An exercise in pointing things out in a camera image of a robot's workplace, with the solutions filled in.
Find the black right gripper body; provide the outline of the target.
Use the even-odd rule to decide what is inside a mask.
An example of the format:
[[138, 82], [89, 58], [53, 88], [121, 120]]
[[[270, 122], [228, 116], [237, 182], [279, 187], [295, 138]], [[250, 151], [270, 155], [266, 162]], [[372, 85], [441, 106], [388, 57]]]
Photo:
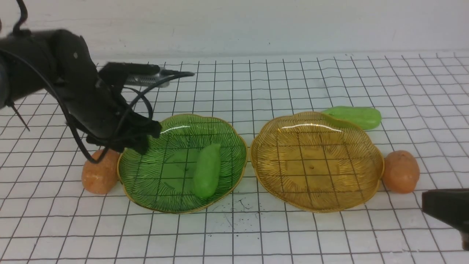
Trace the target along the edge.
[[424, 191], [422, 212], [458, 230], [463, 250], [469, 250], [469, 189]]

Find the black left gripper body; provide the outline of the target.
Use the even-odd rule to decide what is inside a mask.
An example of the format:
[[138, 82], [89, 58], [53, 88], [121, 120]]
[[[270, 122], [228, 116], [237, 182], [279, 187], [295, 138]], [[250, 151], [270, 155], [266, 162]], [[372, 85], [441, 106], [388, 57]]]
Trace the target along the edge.
[[85, 132], [89, 144], [119, 153], [133, 149], [145, 154], [148, 136], [159, 137], [162, 126], [152, 114], [144, 117], [134, 112], [122, 96], [123, 88], [107, 85], [98, 73], [67, 74], [66, 107], [72, 117], [69, 125]]

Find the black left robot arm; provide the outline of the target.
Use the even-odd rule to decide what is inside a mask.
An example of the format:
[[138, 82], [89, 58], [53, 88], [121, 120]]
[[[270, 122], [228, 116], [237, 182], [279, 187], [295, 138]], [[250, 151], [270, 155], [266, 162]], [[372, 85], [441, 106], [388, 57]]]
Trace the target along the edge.
[[126, 85], [143, 86], [136, 77], [157, 77], [160, 70], [131, 62], [107, 62], [98, 69], [82, 36], [64, 29], [23, 30], [1, 39], [1, 108], [45, 89], [62, 108], [77, 143], [84, 132], [89, 144], [143, 154], [148, 137], [159, 137], [162, 126], [131, 110], [121, 92]]

